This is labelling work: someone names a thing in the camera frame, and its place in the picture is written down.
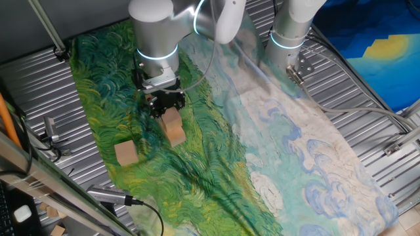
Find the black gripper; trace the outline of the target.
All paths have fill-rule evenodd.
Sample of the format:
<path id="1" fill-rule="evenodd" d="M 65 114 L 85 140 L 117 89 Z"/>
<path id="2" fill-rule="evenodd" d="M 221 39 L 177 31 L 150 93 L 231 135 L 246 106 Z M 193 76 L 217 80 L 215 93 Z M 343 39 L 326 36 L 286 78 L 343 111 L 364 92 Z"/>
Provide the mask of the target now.
<path id="1" fill-rule="evenodd" d="M 150 115 L 153 118 L 160 118 L 167 109 L 175 107 L 177 110 L 185 106 L 185 93 L 156 91 L 151 93 L 153 98 L 149 99 Z"/>

